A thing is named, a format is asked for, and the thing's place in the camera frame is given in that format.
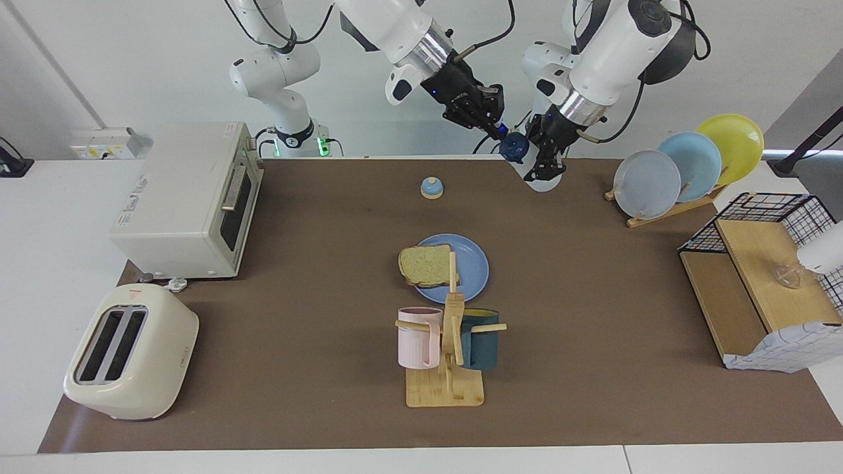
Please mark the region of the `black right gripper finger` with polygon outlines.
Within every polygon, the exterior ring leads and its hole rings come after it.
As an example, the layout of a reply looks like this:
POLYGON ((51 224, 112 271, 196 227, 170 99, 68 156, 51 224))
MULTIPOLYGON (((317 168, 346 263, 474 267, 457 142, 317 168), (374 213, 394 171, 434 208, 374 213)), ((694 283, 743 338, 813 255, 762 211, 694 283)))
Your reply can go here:
POLYGON ((504 112, 503 85, 481 87, 481 112, 485 122, 499 122, 504 112))
POLYGON ((491 112, 443 112, 443 118, 467 129, 478 129, 495 138, 495 117, 491 112))

